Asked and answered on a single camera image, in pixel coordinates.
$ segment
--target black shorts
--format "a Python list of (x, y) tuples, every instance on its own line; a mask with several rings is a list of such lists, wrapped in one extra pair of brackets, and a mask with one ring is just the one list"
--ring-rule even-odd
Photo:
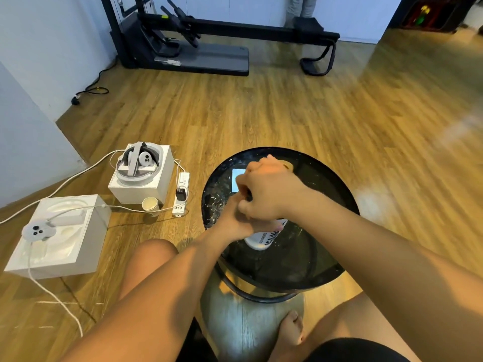
[[(195, 319), (184, 341), (177, 362), (217, 362)], [(305, 362), (409, 362), (406, 357), (370, 340), (337, 338), (318, 346)]]

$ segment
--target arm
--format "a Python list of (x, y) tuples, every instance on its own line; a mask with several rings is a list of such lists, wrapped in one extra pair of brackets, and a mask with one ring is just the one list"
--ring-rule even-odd
[(250, 188), (253, 196), (252, 202), (240, 202), (240, 211), (255, 218), (284, 217), (307, 230), (421, 360), (483, 356), (482, 279), (305, 187), (270, 161), (251, 165), (237, 178), (238, 187)]
[(213, 267), (226, 246), (276, 221), (247, 220), (234, 195), (217, 223), (143, 280), (64, 357), (74, 361), (175, 361)]

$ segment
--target bare foot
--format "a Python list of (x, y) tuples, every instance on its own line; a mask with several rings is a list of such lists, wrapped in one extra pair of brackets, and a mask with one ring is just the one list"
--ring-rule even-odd
[(281, 360), (293, 347), (302, 343), (303, 338), (302, 316), (299, 316), (297, 311), (291, 310), (280, 323), (277, 343), (268, 362)]

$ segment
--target white cup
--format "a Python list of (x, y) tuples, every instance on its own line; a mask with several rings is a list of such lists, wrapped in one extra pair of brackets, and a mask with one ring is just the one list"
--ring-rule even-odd
[[(287, 219), (278, 219), (277, 221), (280, 222), (284, 228), (288, 222)], [(273, 243), (275, 237), (277, 237), (279, 233), (281, 233), (281, 231), (274, 231), (272, 233), (255, 233), (249, 237), (245, 237), (245, 243), (254, 250), (265, 250)]]
[(142, 209), (146, 212), (151, 212), (151, 216), (156, 217), (159, 215), (159, 202), (155, 197), (145, 198), (141, 203)]

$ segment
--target power strip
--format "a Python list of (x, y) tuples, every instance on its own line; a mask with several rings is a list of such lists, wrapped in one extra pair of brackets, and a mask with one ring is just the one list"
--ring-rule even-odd
[[(176, 188), (183, 187), (183, 188), (185, 188), (185, 190), (188, 189), (188, 191), (186, 191), (186, 195), (187, 195), (186, 200), (189, 197), (188, 184), (189, 184), (189, 173), (180, 173), (180, 175), (178, 177), (178, 183), (177, 183)], [(180, 200), (178, 200), (178, 198), (176, 198), (176, 196), (174, 196), (174, 204), (173, 204), (173, 216), (174, 217), (184, 216), (184, 213), (186, 212), (186, 200), (180, 201)]]

